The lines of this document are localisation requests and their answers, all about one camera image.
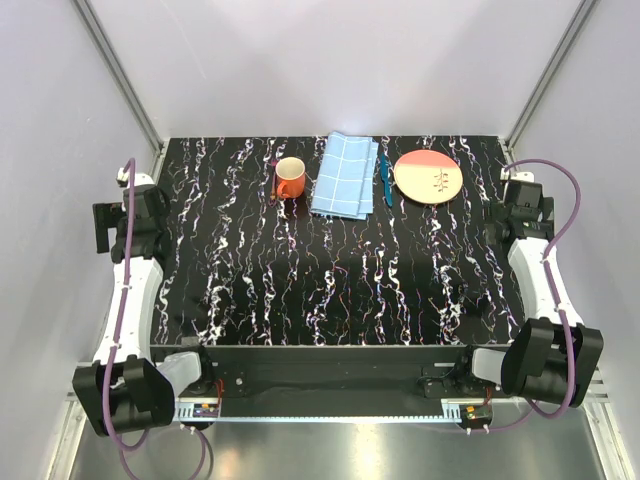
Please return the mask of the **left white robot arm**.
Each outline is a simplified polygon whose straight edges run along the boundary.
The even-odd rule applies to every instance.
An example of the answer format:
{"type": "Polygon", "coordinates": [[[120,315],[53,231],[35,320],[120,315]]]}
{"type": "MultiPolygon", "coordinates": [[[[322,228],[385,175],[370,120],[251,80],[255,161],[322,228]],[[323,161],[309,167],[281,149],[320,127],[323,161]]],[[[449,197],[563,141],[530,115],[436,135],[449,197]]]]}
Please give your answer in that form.
{"type": "Polygon", "coordinates": [[[215,386],[216,372],[195,350],[155,363],[150,335],[156,296],[171,246],[167,196],[145,173],[125,167],[116,176],[122,200],[92,207],[98,253],[113,263],[107,324],[91,363],[72,386],[95,433],[115,436],[170,424],[176,398],[215,386]]]}

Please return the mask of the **blue checked cloth napkin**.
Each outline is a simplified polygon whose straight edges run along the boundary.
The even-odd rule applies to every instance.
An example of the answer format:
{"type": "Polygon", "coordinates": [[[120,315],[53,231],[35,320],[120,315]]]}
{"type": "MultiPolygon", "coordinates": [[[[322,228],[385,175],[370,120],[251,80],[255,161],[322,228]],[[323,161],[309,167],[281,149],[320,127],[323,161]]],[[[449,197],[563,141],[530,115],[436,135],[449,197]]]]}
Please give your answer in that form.
{"type": "Polygon", "coordinates": [[[378,143],[372,137],[332,132],[313,187],[314,215],[366,220],[373,213],[378,143]]]}

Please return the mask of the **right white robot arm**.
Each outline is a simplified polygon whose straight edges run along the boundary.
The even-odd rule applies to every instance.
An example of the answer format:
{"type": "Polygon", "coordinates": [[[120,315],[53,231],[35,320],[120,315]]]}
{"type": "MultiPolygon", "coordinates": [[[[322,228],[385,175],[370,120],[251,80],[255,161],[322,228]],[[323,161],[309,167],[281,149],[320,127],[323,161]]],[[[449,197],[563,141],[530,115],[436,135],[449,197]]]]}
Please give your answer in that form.
{"type": "Polygon", "coordinates": [[[501,179],[503,198],[485,215],[487,236],[507,254],[526,321],[506,351],[473,348],[470,362],[454,371],[454,384],[472,397],[492,383],[507,396],[564,412],[582,404],[604,339],[569,300],[557,263],[563,232],[555,227],[553,199],[529,172],[503,170],[501,179]]]}

